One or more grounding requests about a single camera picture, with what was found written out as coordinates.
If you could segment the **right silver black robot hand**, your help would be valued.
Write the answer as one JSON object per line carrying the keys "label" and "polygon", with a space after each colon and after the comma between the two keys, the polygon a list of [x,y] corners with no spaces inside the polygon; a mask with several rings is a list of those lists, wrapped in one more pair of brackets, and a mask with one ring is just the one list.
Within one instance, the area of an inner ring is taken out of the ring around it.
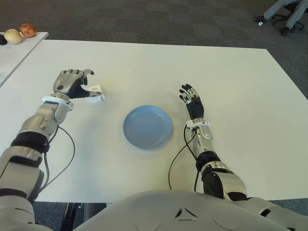
{"label": "right silver black robot hand", "polygon": [[184,101],[190,119],[203,119],[204,118],[204,107],[197,91],[189,84],[181,86],[180,99]]}

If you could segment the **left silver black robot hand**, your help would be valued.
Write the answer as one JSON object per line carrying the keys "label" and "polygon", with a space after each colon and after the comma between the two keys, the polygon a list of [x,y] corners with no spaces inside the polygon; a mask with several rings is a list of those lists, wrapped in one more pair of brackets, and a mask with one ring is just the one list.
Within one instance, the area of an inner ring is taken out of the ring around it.
{"label": "left silver black robot hand", "polygon": [[53,85],[52,96],[66,101],[102,96],[101,92],[88,91],[82,88],[82,85],[86,86],[88,84],[88,74],[94,75],[94,72],[90,69],[61,71]]}

